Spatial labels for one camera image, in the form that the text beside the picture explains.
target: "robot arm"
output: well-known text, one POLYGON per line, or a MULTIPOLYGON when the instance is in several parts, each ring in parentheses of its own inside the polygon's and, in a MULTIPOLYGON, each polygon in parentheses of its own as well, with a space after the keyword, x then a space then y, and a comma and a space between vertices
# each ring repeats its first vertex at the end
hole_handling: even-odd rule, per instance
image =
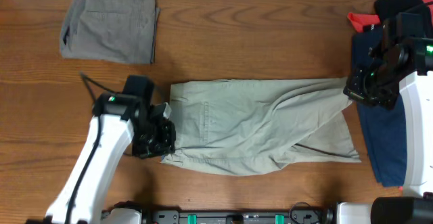
POLYGON ((151 80, 130 76, 122 93, 102 93, 95 100, 83 150, 42 223, 142 222, 140 208, 115 209, 103 221, 101 212, 120 157, 130 143, 132 155, 139 158, 175 150, 175 126, 168 120, 170 108, 167 103, 151 105, 153 90, 151 80))
POLYGON ((403 195, 433 192, 433 71, 413 72, 400 82, 405 105, 407 168, 403 195))
POLYGON ((421 16, 400 13, 385 21, 382 43, 371 50, 370 56, 384 63, 355 68, 344 93, 356 102, 389 110, 401 95, 407 131, 404 197, 378 198, 373 204, 341 203, 337 223, 430 223, 433 221, 433 39, 424 38, 421 16))
MULTIPOLYGON (((79 221, 86 221, 87 223, 100 222, 105 197, 114 171, 120 157, 134 137, 131 120, 123 120, 121 116, 111 114, 102 114, 100 117, 102 124, 101 139, 79 186, 75 198, 75 208, 71 212, 71 223, 78 223, 79 221)), ((86 144, 78 157, 75 167, 60 195, 48 208, 45 215, 52 218, 52 223, 64 223, 66 219, 68 202, 78 176, 91 153, 97 137, 98 127, 98 118, 93 117, 90 122, 86 144)))

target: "folded gray pants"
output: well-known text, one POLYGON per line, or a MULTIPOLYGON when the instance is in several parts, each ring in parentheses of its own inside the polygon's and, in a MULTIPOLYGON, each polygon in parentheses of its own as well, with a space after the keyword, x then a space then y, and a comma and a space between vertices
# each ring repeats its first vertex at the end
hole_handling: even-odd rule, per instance
POLYGON ((346 79, 232 80, 172 85, 176 152, 162 163, 259 175, 295 162, 360 162, 342 110, 346 79))
POLYGON ((64 58, 154 61, 155 0, 73 0, 60 32, 64 58))

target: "folded clothing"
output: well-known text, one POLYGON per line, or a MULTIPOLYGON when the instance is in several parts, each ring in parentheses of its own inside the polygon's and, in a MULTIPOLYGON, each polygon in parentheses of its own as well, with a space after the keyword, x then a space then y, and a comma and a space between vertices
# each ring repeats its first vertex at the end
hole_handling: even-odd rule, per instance
MULTIPOLYGON (((382 27, 356 34, 352 38, 352 67, 371 66, 380 60, 369 57, 369 48, 382 40, 382 27)), ((407 145, 406 116, 398 98, 393 110, 357 104, 365 145, 376 180, 384 187, 402 186, 405 182, 407 145)))
POLYGON ((60 32, 64 58, 154 61, 155 0, 73 0, 60 32))
POLYGON ((176 152, 162 162, 259 175, 295 162, 360 162, 342 110, 346 79, 230 80, 172 85, 176 152))

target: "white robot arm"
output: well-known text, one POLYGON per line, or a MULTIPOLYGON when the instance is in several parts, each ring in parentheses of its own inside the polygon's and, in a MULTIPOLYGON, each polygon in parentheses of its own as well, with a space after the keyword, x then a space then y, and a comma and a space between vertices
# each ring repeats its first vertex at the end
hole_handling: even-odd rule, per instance
MULTIPOLYGON (((403 195, 433 192, 433 72, 412 72, 400 83, 406 115, 407 168, 403 195)), ((341 203, 337 224, 370 224, 372 204, 341 203)))
POLYGON ((151 105, 154 84, 144 76, 130 76, 123 92, 108 89, 98 99, 87 81, 103 86, 82 76, 95 102, 94 116, 75 167, 42 223, 140 224, 143 213, 134 204, 115 208, 105 219, 101 218, 102 208, 114 171, 128 145, 133 144, 132 155, 139 158, 174 152, 176 136, 175 126, 168 120, 170 107, 167 103, 151 105))

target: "pant pocket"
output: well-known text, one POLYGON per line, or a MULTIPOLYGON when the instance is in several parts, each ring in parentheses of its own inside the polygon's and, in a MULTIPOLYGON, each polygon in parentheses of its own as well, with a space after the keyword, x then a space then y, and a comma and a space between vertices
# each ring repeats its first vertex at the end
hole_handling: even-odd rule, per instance
POLYGON ((95 59, 131 62, 135 55, 127 14, 84 11, 78 22, 77 45, 95 59))
POLYGON ((187 103, 172 98, 170 119, 175 124, 178 150, 185 149, 194 154, 208 144, 209 104, 208 102, 187 103))

